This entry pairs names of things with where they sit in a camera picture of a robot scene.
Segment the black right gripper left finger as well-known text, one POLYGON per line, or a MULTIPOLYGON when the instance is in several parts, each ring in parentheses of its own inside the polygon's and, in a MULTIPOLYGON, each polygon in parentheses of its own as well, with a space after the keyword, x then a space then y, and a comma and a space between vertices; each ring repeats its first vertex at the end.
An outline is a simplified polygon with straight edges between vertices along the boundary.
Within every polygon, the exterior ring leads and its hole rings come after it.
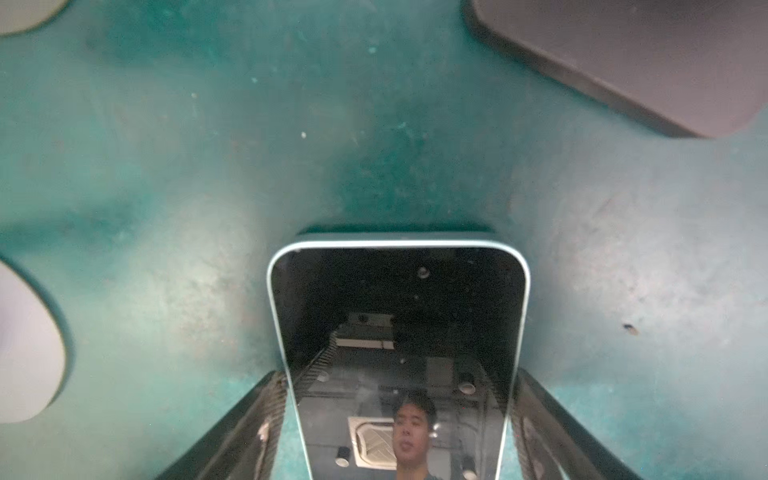
POLYGON ((285 416, 288 381, 273 371, 253 387, 160 479, 268 479, 285 416))

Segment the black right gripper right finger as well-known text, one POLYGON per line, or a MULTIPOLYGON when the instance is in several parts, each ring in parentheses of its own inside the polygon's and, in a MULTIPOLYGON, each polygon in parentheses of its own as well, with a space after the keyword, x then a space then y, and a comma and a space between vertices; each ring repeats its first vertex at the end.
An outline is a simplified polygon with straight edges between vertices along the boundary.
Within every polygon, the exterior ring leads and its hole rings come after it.
POLYGON ((525 479, 641 479, 524 369, 510 415, 525 479))

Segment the phone with light green frame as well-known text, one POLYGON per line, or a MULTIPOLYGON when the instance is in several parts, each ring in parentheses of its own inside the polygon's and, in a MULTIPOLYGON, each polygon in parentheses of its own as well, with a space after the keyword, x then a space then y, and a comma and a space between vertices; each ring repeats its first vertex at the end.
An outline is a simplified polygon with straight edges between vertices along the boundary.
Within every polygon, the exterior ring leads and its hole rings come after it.
POLYGON ((530 295, 480 234, 317 234, 266 273, 313 479, 496 479, 530 295))

